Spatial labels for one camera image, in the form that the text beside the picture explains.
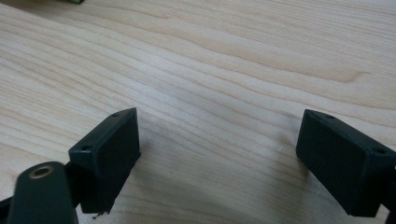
light wood surface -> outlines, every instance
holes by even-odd
[[[384,223],[295,156],[306,108],[396,148],[396,1],[0,0],[0,198],[107,115],[142,157],[80,223]]]

screw hole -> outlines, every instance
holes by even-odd
[[[385,149],[382,149],[382,148],[374,148],[373,151],[376,152],[376,153],[379,153],[379,154],[387,153],[387,151]]]
[[[85,150],[90,149],[91,147],[92,147],[91,145],[85,145],[85,146],[83,146],[83,147],[81,148],[81,150],[85,151]]]
[[[53,171],[52,166],[41,166],[30,172],[29,177],[31,179],[38,179],[49,175],[50,173],[52,173],[52,171]]]

wooden table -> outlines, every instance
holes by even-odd
[[[142,157],[80,223],[384,223],[349,217],[295,156],[306,108],[396,148],[396,2],[0,1],[0,198],[107,115]]]

black bracket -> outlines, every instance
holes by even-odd
[[[44,162],[18,177],[0,202],[0,223],[78,223],[83,213],[110,212],[140,157],[136,109],[103,120],[69,150],[70,162]]]
[[[396,152],[333,116],[305,110],[297,156],[349,215],[396,212]]]

dark object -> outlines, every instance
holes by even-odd
[[[7,215],[8,223],[78,223],[79,203],[84,213],[109,213],[140,157],[136,109],[109,116],[69,156],[65,166],[52,161],[23,172],[12,201],[0,202],[0,223]]]
[[[381,203],[395,211],[391,149],[333,116],[305,110],[296,152],[349,215],[375,217]]]

